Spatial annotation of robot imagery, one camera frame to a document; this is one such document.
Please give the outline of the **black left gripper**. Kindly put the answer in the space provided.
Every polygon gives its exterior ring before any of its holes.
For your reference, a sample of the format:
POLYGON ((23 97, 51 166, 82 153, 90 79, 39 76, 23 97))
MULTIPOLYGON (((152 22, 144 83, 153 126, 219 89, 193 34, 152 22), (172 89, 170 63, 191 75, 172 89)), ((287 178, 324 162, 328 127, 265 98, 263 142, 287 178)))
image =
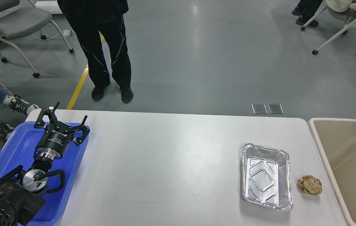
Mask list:
POLYGON ((59 122, 55 115, 59 104, 58 101, 52 109, 41 109, 38 115, 34 128, 42 128, 44 133, 35 148, 35 155, 47 155, 50 159, 61 159, 69 143, 74 142, 80 146, 89 135, 90 129, 85 125, 87 115, 84 116, 80 124, 59 122), (48 117, 50 124, 45 125, 44 116, 48 117))

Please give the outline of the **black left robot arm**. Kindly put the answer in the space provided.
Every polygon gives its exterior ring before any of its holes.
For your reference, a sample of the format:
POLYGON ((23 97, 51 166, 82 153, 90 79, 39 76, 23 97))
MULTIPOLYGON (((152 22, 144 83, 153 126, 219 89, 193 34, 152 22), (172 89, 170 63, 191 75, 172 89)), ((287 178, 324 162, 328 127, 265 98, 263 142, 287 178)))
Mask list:
POLYGON ((55 110, 17 126, 0 152, 0 226, 51 226, 64 212, 90 128, 55 110))

